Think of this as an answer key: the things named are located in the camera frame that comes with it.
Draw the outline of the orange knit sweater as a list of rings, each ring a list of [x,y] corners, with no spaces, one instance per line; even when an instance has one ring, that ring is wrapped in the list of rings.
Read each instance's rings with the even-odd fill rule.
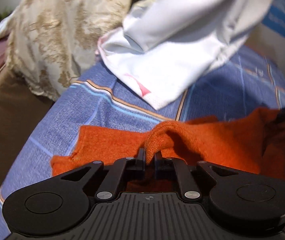
[[[285,181],[285,122],[276,123],[278,111],[258,108],[245,118],[219,121],[214,116],[187,122],[164,121],[148,132],[82,126],[74,152],[51,159],[57,176],[95,160],[111,165],[146,151],[150,163],[157,152],[166,158],[198,161],[234,168]]]

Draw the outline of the blue plaid bed sheet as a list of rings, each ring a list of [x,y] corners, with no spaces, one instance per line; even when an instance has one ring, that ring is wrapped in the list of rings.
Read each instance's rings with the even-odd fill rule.
[[[29,135],[6,174],[0,186],[0,239],[9,234],[2,216],[3,199],[17,189],[49,178],[51,157],[71,154],[81,125],[145,132],[165,118],[187,121],[214,115],[232,120],[260,106],[285,107],[281,70],[247,47],[159,111],[134,95],[102,63],[95,64],[80,79],[91,80],[93,85],[71,85],[62,94]]]

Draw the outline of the beige patterned pillow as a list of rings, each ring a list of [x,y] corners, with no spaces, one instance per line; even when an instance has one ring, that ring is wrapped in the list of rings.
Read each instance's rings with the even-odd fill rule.
[[[132,0],[21,0],[0,23],[6,66],[36,95],[57,100],[95,63],[98,39],[119,27]]]

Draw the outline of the white garment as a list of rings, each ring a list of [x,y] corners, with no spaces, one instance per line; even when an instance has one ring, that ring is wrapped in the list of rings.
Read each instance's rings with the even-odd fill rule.
[[[225,64],[273,0],[142,0],[102,36],[106,67],[154,109]]]

